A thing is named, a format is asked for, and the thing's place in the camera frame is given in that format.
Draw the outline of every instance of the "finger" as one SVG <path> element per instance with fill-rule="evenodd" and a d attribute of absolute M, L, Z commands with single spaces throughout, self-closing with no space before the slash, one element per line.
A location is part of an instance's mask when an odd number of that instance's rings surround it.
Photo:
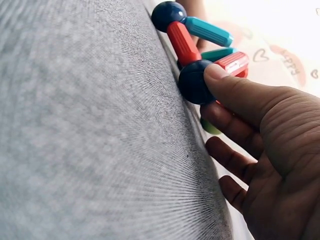
<path fill-rule="evenodd" d="M 219 65 L 211 64 L 204 71 L 210 92 L 223 106 L 238 114 L 256 128 L 266 113 L 284 99 L 294 96 L 290 87 L 273 87 L 229 76 Z"/>
<path fill-rule="evenodd" d="M 243 214 L 243 204 L 247 191 L 227 175 L 219 179 L 219 184 L 222 194 L 226 200 L 241 214 Z"/>
<path fill-rule="evenodd" d="M 204 53 L 209 47 L 210 42 L 199 38 L 196 47 L 198 48 L 200 53 Z"/>
<path fill-rule="evenodd" d="M 259 159 L 264 145 L 259 132 L 232 114 L 217 102 L 201 106 L 201 117 L 241 146 L 255 159 Z"/>
<path fill-rule="evenodd" d="M 225 169 L 237 176 L 247 185 L 250 184 L 255 174 L 257 161 L 234 151 L 216 136 L 211 137 L 206 142 L 205 147 L 209 155 Z"/>

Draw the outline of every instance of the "gray fleece surface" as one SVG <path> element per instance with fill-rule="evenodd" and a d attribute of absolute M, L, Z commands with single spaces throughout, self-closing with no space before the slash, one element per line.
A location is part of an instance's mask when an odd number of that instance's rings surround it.
<path fill-rule="evenodd" d="M 139 0 L 0 0 L 0 240 L 229 240 Z"/>

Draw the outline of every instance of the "red magnetic stick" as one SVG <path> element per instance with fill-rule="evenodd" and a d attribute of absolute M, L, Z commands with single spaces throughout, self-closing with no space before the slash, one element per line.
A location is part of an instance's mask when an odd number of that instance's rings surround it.
<path fill-rule="evenodd" d="M 246 70 L 248 69 L 249 57 L 241 51 L 232 53 L 214 63 L 220 65 L 231 76 L 243 78 L 248 74 Z"/>
<path fill-rule="evenodd" d="M 249 70 L 247 68 L 246 70 L 244 70 L 244 71 L 240 72 L 238 75 L 236 75 L 236 77 L 238 77 L 238 78 L 246 78 L 246 77 L 248 77 L 248 72 L 249 72 Z"/>
<path fill-rule="evenodd" d="M 178 61 L 183 67 L 202 59 L 195 42 L 183 23 L 172 22 L 168 26 L 166 33 L 178 57 Z"/>

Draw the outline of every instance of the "heart drawing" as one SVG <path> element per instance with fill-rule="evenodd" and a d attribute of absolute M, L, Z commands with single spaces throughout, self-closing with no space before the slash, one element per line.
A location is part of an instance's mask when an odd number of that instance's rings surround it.
<path fill-rule="evenodd" d="M 258 62 L 267 62 L 269 61 L 269 57 L 266 56 L 266 50 L 263 48 L 260 48 L 258 51 L 255 52 L 253 55 L 253 61 Z"/>
<path fill-rule="evenodd" d="M 318 79 L 319 78 L 319 74 L 318 74 L 318 70 L 315 69 L 311 72 L 311 77 L 313 77 L 314 79 Z"/>

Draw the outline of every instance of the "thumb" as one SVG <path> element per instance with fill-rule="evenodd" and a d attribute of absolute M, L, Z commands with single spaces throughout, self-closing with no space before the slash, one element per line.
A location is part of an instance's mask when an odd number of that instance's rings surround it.
<path fill-rule="evenodd" d="M 230 76 L 217 64 L 205 69 L 204 81 L 224 107 L 257 128 L 269 110 L 295 94 L 290 87 L 267 86 Z"/>

